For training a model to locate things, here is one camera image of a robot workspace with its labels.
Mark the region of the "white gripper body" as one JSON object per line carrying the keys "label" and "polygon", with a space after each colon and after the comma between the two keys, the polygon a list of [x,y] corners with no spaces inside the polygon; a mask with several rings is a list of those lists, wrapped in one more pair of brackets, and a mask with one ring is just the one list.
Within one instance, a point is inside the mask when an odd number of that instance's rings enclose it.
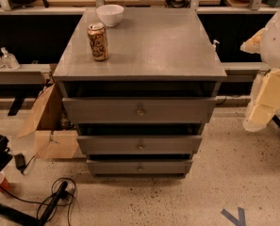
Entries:
{"label": "white gripper body", "polygon": [[256,77],[255,80],[253,82],[252,85],[252,89],[251,89],[251,93],[250,93],[250,97],[251,97],[251,101],[248,104],[248,109],[251,110],[255,104],[255,100],[257,98],[258,93],[261,90],[261,86],[263,83],[263,78],[266,76],[266,74],[268,73],[268,71],[260,71]]}

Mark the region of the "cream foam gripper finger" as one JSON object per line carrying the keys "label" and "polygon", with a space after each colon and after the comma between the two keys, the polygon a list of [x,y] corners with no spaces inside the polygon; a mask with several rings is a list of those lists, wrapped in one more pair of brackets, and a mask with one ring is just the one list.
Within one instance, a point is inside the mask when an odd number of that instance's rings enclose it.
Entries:
{"label": "cream foam gripper finger", "polygon": [[251,110],[246,109],[243,127],[246,131],[264,129],[280,109],[280,69],[270,70],[263,78],[261,90]]}
{"label": "cream foam gripper finger", "polygon": [[258,30],[250,39],[245,41],[241,46],[240,50],[249,54],[259,54],[260,53],[260,43],[261,37],[263,35],[264,29]]}

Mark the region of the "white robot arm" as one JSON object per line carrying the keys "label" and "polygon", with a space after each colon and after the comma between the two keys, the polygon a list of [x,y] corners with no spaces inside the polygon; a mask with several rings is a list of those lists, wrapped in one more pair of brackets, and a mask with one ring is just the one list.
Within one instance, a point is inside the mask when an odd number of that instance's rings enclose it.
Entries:
{"label": "white robot arm", "polygon": [[257,132],[264,129],[280,109],[280,9],[240,50],[260,54],[262,62],[270,67],[255,77],[243,121],[246,131]]}

